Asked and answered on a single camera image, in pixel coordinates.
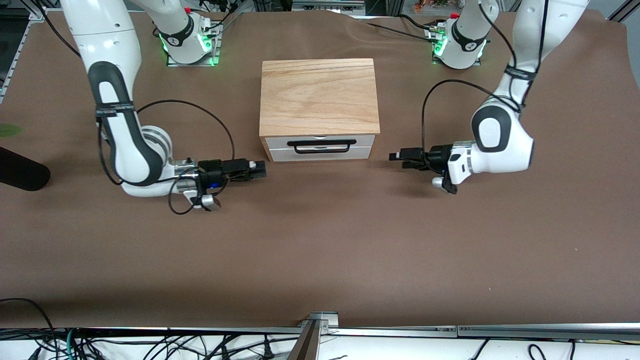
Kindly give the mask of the perforated aluminium side rail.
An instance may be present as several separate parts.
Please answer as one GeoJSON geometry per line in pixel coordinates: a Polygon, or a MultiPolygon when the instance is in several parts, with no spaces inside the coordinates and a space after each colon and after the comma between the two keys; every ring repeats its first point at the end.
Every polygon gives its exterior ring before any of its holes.
{"type": "Polygon", "coordinates": [[[0,8],[0,104],[5,100],[15,77],[29,31],[45,21],[45,7],[25,1],[22,7],[0,8]]]}

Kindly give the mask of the brown table cloth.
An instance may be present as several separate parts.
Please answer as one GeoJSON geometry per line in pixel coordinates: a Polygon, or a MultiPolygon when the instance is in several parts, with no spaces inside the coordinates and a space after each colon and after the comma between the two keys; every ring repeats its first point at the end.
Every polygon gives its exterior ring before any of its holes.
{"type": "Polygon", "coordinates": [[[141,44],[139,107],[186,100],[228,126],[237,156],[259,139],[265,60],[373,59],[381,134],[367,161],[267,165],[221,209],[173,214],[102,171],[82,61],[45,23],[29,30],[0,146],[48,166],[36,192],[0,186],[0,299],[37,302],[57,327],[342,326],[640,322],[640,89],[627,29],[587,10],[543,62],[521,117],[531,167],[477,174],[445,194],[391,152],[420,144],[437,82],[494,89],[510,55],[491,36],[481,66],[431,63],[429,45],[326,11],[245,13],[216,67],[165,64],[141,44]]]}

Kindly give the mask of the aluminium centre post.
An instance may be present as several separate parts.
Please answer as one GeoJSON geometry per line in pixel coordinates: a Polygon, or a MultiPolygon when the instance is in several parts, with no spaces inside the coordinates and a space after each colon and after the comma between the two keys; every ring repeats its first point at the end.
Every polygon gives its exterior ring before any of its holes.
{"type": "Polygon", "coordinates": [[[318,360],[321,337],[328,335],[331,328],[338,328],[338,326],[338,312],[311,312],[302,322],[301,334],[286,360],[318,360]]]}

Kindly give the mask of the grey metal box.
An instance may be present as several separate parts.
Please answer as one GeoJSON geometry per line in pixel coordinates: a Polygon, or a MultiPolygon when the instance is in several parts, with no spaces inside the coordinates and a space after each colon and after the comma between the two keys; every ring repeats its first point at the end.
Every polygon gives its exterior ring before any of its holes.
{"type": "Polygon", "coordinates": [[[292,0],[291,11],[327,10],[348,16],[365,16],[364,0],[292,0]]]}

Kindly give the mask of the black foam cylinder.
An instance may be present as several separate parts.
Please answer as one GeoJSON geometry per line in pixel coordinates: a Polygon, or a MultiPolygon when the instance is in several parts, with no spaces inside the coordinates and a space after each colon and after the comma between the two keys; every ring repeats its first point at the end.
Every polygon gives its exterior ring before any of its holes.
{"type": "Polygon", "coordinates": [[[44,164],[0,146],[0,183],[36,192],[43,189],[50,178],[50,169],[44,164]]]}

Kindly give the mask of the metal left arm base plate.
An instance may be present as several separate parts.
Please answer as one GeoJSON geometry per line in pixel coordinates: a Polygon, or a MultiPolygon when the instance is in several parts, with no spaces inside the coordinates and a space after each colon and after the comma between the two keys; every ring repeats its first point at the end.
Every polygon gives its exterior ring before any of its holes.
{"type": "Polygon", "coordinates": [[[462,52],[462,55],[457,57],[445,57],[446,45],[449,43],[446,36],[446,28],[441,26],[430,26],[428,30],[424,31],[425,36],[432,43],[432,63],[437,65],[446,66],[451,69],[468,69],[472,66],[480,66],[482,62],[480,57],[483,54],[483,48],[486,45],[486,40],[483,40],[478,48],[470,52],[462,52]]]}

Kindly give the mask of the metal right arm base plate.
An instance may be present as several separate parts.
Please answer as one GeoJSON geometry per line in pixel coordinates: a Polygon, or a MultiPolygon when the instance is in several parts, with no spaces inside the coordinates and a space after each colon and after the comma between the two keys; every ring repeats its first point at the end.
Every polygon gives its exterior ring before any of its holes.
{"type": "Polygon", "coordinates": [[[204,18],[181,47],[173,47],[163,42],[166,64],[170,68],[215,67],[220,62],[224,26],[212,25],[204,18]]]}

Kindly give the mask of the black metal drawer handle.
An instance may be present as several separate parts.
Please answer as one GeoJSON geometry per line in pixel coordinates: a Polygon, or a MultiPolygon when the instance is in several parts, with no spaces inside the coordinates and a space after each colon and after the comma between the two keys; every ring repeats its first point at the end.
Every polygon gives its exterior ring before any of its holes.
{"type": "Polygon", "coordinates": [[[288,141],[286,145],[292,147],[297,154],[311,155],[347,153],[356,143],[356,139],[324,139],[288,141]]]}

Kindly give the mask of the aluminium table edge rail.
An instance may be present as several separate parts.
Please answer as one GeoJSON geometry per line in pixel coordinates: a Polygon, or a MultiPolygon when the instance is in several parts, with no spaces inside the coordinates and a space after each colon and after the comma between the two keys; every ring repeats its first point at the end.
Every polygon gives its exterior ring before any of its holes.
{"type": "MultiPolygon", "coordinates": [[[[178,335],[299,335],[301,326],[258,327],[89,327],[73,333],[87,337],[151,337],[178,335]]],[[[572,323],[542,325],[329,326],[322,335],[391,338],[553,338],[640,341],[640,323],[572,323]]]]}

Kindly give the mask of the wooden drawer cabinet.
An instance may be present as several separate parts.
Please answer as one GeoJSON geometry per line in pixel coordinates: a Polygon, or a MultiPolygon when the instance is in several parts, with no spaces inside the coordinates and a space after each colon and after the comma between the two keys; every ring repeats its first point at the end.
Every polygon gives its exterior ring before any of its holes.
{"type": "Polygon", "coordinates": [[[259,137],[269,161],[274,162],[265,137],[353,134],[375,135],[376,139],[380,132],[373,59],[262,63],[259,137]]]}

